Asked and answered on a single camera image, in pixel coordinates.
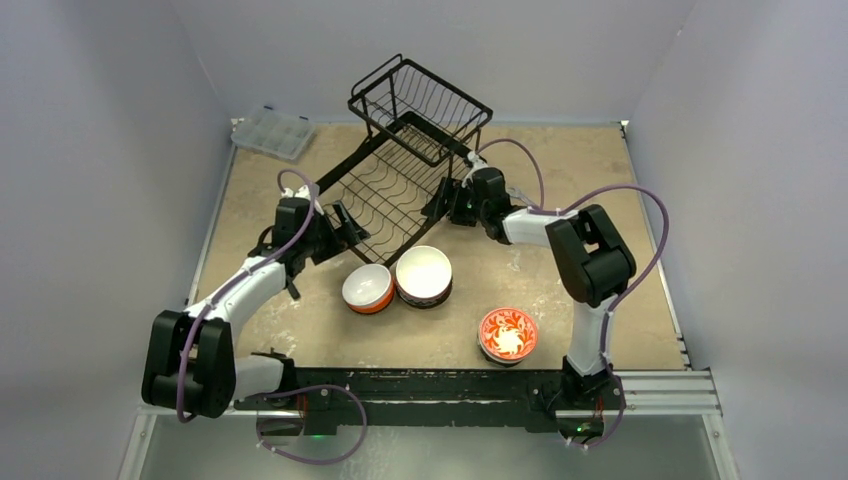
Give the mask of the orange white bowl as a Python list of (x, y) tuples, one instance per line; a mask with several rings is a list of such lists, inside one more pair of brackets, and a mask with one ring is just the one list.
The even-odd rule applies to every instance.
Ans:
[(341, 293), (345, 304), (352, 311), (375, 314), (386, 309), (394, 299), (394, 278), (383, 265), (363, 265), (345, 279)]

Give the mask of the black wire dish rack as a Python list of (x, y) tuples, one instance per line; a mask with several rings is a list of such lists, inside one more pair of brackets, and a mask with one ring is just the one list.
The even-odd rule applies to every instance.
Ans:
[(460, 180), (493, 111), (419, 63), (396, 54), (350, 90), (366, 136), (319, 180), (321, 200), (340, 201), (371, 237), (353, 247), (365, 263), (392, 265), (439, 221), (421, 209), (442, 177)]

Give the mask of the white ribbed bowl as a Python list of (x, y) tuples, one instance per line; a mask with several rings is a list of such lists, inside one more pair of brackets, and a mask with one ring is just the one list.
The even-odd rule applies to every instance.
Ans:
[(442, 304), (453, 286), (453, 269), (439, 249), (419, 245), (407, 250), (395, 265), (395, 284), (408, 305), (429, 309)]

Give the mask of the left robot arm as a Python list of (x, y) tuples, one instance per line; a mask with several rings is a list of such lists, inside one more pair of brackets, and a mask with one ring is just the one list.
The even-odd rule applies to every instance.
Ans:
[(232, 277), (198, 303), (156, 316), (142, 400), (175, 410), (183, 422), (196, 416), (217, 418), (232, 402), (255, 395), (275, 409), (292, 405), (298, 395), (298, 382), (286, 374), (294, 366), (292, 359), (279, 353), (238, 358), (238, 338), (279, 293), (299, 298), (293, 280), (308, 261), (320, 264), (369, 237), (339, 201), (325, 213), (307, 197), (280, 199), (273, 225)]

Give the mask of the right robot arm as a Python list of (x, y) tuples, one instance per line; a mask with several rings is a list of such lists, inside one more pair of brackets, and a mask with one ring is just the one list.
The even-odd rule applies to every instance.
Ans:
[(501, 244), (551, 251), (563, 287), (574, 301), (571, 343), (563, 358), (561, 392), (576, 407), (596, 399), (612, 378), (612, 311), (636, 273), (636, 261), (606, 211), (584, 195), (564, 209), (515, 204), (501, 170), (483, 167), (465, 180), (443, 178), (422, 208), (432, 220), (483, 226)]

